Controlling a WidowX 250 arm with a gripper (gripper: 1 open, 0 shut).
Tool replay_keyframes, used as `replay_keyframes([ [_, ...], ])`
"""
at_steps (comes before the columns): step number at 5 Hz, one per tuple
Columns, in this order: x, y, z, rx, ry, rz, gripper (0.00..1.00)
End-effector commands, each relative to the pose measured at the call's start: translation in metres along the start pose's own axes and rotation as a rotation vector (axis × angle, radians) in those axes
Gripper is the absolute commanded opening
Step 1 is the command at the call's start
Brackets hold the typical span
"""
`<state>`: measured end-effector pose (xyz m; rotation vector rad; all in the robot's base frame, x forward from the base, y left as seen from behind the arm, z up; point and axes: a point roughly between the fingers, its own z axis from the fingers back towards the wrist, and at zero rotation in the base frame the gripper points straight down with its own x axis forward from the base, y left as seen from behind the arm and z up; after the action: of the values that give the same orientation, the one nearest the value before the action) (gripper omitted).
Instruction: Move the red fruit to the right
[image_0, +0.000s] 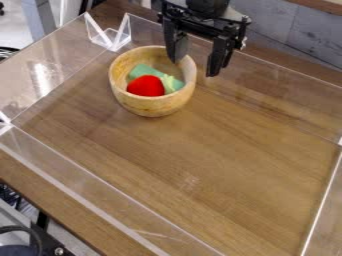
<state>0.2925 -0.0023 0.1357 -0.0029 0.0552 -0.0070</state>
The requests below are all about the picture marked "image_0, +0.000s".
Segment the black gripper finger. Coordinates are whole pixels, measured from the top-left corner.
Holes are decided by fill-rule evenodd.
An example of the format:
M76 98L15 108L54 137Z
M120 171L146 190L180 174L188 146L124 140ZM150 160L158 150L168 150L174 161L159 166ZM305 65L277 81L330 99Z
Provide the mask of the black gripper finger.
M207 59L206 76L215 77L222 68L226 68L234 52L235 41L229 37L219 35L213 41L213 52Z
M179 24L171 18L163 18L163 33L167 56L170 60L179 62L188 50L188 36L187 33L179 28Z

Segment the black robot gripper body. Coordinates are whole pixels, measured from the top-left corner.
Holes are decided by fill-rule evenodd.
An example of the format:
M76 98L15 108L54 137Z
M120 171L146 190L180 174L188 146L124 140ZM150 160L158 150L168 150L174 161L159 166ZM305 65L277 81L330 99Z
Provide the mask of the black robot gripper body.
M187 34L209 39L227 34L235 41L235 49L246 47L251 18L231 7L231 0L162 0L162 26L164 17L175 20Z

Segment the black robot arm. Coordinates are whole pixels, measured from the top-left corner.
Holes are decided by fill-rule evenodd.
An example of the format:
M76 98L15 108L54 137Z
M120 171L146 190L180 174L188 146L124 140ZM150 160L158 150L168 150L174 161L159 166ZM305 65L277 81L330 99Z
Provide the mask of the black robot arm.
M206 76L226 68L235 50L246 47L251 18L230 7L231 0L162 0L158 22L163 27L170 60L179 62L188 51L188 35L213 41Z

